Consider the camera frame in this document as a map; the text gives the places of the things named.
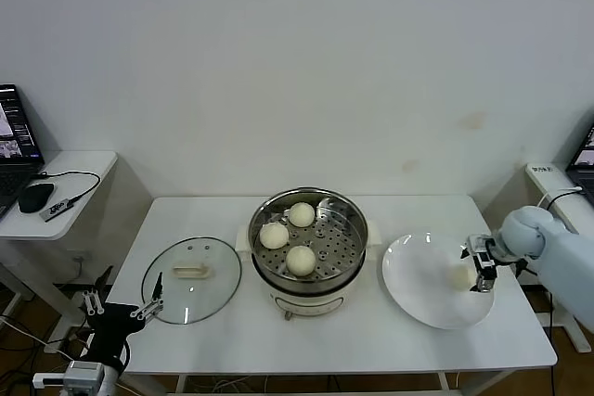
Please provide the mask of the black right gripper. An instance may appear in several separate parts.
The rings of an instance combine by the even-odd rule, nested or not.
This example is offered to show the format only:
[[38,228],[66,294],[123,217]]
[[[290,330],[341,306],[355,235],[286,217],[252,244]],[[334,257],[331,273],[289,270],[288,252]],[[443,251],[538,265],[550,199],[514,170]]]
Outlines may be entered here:
[[460,258],[465,259],[470,255],[477,271],[476,281],[470,292],[488,293],[493,289],[497,274],[495,247],[495,239],[484,235],[469,236],[467,244],[462,246]]

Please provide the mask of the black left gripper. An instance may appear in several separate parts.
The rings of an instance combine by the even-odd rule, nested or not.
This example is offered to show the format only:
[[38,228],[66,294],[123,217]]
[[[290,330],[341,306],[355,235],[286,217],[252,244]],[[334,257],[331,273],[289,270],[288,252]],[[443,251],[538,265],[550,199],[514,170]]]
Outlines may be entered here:
[[142,329],[141,321],[150,321],[163,308],[162,273],[159,273],[151,298],[140,307],[121,303],[105,303],[105,286],[113,266],[100,275],[93,286],[83,292],[87,322],[93,339],[83,358],[87,362],[120,364],[127,337]]

